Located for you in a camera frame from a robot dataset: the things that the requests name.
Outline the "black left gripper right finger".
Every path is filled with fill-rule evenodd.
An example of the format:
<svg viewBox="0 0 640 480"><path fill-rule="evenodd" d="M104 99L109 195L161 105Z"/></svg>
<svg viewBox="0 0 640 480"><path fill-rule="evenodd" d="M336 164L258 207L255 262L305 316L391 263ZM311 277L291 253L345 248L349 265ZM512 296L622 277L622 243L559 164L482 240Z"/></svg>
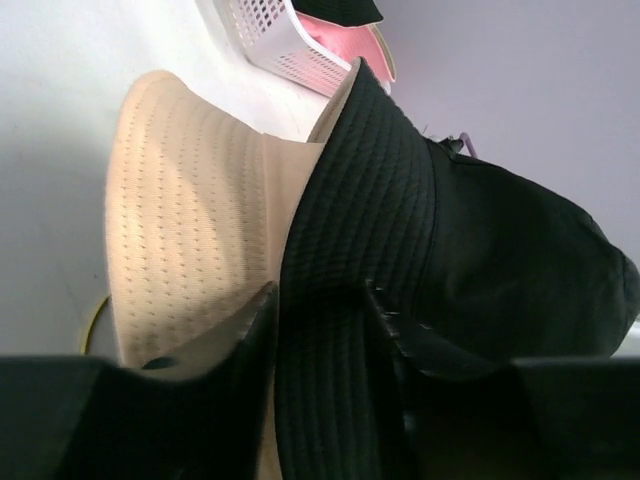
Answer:
<svg viewBox="0 0 640 480"><path fill-rule="evenodd" d="M363 289L387 479L635 479L639 362L491 362Z"/></svg>

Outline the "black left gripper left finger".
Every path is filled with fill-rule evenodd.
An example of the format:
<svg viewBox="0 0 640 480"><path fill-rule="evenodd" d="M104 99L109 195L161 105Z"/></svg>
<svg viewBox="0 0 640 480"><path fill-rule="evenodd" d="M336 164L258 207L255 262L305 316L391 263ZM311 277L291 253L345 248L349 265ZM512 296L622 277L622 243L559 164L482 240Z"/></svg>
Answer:
<svg viewBox="0 0 640 480"><path fill-rule="evenodd" d="M87 356L1 361L5 479L252 479L278 289L140 368Z"/></svg>

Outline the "black bucket hat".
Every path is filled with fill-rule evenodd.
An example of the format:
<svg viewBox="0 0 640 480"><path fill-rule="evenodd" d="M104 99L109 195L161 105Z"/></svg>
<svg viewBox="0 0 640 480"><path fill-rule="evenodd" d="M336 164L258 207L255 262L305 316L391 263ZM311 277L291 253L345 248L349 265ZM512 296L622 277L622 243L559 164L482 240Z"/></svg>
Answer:
<svg viewBox="0 0 640 480"><path fill-rule="evenodd" d="M639 313L639 272L566 198L423 137L382 89L363 184L399 311L491 362L611 359Z"/></svg>

